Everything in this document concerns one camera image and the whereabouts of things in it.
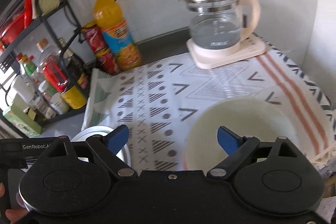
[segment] red can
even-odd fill
[[[91,49],[99,60],[101,69],[111,75],[118,74],[120,72],[120,68],[116,61],[116,57],[107,46],[96,23],[92,21],[86,24],[82,32],[85,33]]]

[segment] patterned tablecloth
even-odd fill
[[[255,96],[289,117],[300,150],[311,159],[334,141],[330,103],[293,61],[267,44],[261,56],[210,70],[199,69],[189,53],[117,76],[94,69],[82,130],[126,124],[135,170],[182,170],[196,119],[219,101]]]

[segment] human hand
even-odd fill
[[[5,186],[3,185],[2,182],[0,182],[0,198],[3,197],[5,194]],[[16,221],[20,220],[23,218],[28,211],[24,208],[19,208],[19,209],[7,209],[5,214],[8,220],[10,220],[11,224],[15,223]]]

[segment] screw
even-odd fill
[[[131,168],[122,168],[118,171],[118,174],[122,177],[131,177],[134,174],[134,170]]]
[[[226,175],[226,171],[222,168],[215,168],[210,170],[210,174],[214,177],[224,177]]]
[[[169,179],[177,179],[177,175],[171,174],[168,176]]]

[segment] light green carton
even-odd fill
[[[15,104],[4,110],[2,115],[29,138],[42,133],[42,127]]]

